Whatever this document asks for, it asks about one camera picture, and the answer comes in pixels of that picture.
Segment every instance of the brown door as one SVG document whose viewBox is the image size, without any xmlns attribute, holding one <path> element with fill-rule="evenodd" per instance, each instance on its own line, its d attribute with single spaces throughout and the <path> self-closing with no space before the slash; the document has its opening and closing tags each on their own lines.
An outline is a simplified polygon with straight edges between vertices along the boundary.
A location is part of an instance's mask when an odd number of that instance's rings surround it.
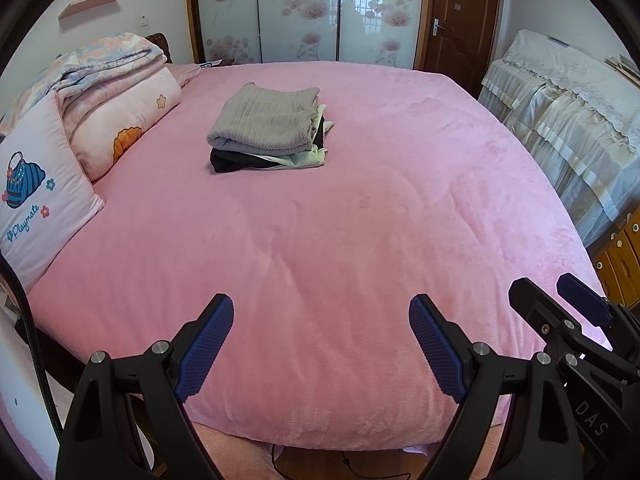
<svg viewBox="0 0 640 480">
<path fill-rule="evenodd" d="M 449 76 L 474 97 L 489 65 L 500 0 L 434 0 L 423 70 Z"/>
</svg>

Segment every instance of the blue gripper pad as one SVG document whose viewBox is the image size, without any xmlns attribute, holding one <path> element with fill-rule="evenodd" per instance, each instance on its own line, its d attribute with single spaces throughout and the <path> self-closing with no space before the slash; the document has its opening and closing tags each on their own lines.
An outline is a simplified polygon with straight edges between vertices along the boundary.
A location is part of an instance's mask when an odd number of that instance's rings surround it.
<svg viewBox="0 0 640 480">
<path fill-rule="evenodd" d="M 563 274 L 556 285 L 558 294 L 593 326 L 607 326 L 613 320 L 607 301 L 603 300 L 572 274 Z"/>
<path fill-rule="evenodd" d="M 200 391 L 233 322 L 234 304 L 225 296 L 180 360 L 179 379 L 174 388 L 180 402 Z"/>
<path fill-rule="evenodd" d="M 457 404 L 463 402 L 467 394 L 463 362 L 420 296 L 413 298 L 409 306 L 409 325 L 442 393 L 453 397 Z"/>
</svg>

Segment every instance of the door handle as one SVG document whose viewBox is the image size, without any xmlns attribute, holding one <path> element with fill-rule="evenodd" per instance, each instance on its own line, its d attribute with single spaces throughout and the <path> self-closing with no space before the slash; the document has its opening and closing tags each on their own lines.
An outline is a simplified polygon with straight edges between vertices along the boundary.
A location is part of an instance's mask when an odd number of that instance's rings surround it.
<svg viewBox="0 0 640 480">
<path fill-rule="evenodd" d="M 435 18 L 433 20 L 433 32 L 431 34 L 433 36 L 437 36 L 439 28 L 441 28 L 442 30 L 446 30 L 442 25 L 440 25 L 440 20 L 438 18 Z"/>
</svg>

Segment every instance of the glass wardrobe door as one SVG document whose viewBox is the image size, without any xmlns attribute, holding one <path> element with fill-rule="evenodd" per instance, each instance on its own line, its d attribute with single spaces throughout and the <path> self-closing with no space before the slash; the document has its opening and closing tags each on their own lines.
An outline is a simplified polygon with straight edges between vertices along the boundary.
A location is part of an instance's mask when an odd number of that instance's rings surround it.
<svg viewBox="0 0 640 480">
<path fill-rule="evenodd" d="M 413 68 L 422 0 L 341 0 L 340 61 Z"/>
<path fill-rule="evenodd" d="M 338 0 L 258 0 L 262 61 L 336 59 Z"/>
<path fill-rule="evenodd" d="M 198 0 L 207 60 L 260 63 L 257 0 Z"/>
</svg>

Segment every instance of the book stack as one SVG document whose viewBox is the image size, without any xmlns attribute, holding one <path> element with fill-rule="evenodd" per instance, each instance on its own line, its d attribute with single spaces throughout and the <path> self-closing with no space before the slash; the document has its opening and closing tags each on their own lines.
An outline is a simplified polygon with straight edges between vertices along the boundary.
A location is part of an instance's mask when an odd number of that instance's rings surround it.
<svg viewBox="0 0 640 480">
<path fill-rule="evenodd" d="M 605 63 L 617 72 L 620 72 L 624 77 L 640 88 L 640 71 L 638 70 L 638 66 L 631 59 L 625 56 L 620 56 L 619 59 L 610 57 L 605 60 Z"/>
</svg>

